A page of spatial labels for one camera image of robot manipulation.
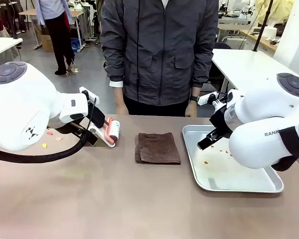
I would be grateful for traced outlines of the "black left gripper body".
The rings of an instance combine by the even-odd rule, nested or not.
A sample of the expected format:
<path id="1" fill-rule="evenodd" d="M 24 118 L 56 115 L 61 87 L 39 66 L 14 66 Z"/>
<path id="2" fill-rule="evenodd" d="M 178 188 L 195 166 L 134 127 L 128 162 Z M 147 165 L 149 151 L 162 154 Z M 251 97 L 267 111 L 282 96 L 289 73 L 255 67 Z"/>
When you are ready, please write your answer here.
<path id="1" fill-rule="evenodd" d="M 105 124 L 105 115 L 96 106 L 93 106 L 92 111 L 91 111 L 91 122 L 97 128 L 102 128 Z"/>

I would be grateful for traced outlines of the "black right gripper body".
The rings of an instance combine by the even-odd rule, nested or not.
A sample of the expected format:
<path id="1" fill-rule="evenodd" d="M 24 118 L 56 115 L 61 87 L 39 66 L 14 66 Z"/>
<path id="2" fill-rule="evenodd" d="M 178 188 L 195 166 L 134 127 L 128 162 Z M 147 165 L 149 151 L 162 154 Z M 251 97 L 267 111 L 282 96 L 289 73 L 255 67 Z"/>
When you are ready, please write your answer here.
<path id="1" fill-rule="evenodd" d="M 225 111 L 226 106 L 223 106 L 222 108 L 218 109 L 210 118 L 210 122 L 215 127 L 215 129 L 219 130 L 220 132 L 230 132 L 231 136 L 233 131 L 225 122 Z"/>

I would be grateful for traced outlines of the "person's left hand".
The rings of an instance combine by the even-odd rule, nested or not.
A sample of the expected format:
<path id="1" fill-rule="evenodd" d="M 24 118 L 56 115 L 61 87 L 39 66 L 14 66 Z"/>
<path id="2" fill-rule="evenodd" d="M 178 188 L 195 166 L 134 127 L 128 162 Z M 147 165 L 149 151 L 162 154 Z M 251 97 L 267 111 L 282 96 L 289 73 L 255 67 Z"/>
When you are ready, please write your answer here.
<path id="1" fill-rule="evenodd" d="M 185 117 L 196 118 L 197 117 L 197 102 L 189 101 L 185 110 Z"/>

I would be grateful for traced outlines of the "person's right hand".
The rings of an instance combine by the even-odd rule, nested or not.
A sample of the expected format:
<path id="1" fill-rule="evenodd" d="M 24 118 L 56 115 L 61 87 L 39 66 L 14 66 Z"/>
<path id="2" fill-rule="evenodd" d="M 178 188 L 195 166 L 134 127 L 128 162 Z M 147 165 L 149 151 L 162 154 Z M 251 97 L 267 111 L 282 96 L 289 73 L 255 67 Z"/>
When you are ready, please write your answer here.
<path id="1" fill-rule="evenodd" d="M 124 103 L 124 100 L 115 101 L 115 108 L 115 112 L 117 115 L 129 115 L 129 111 Z"/>

